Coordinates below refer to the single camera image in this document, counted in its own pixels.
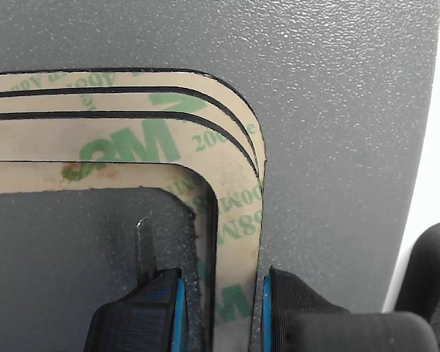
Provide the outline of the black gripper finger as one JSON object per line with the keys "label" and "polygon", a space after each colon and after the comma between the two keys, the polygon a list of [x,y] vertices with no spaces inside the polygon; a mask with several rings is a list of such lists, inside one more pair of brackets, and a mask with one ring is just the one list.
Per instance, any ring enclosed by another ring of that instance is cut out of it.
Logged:
{"label": "black gripper finger", "polygon": [[99,307],[85,351],[187,351],[186,283],[180,268],[157,269],[149,217],[135,231],[137,286]]}
{"label": "black gripper finger", "polygon": [[348,309],[331,303],[297,275],[270,267],[263,285],[261,350],[283,351],[288,323],[295,316],[348,313]]}

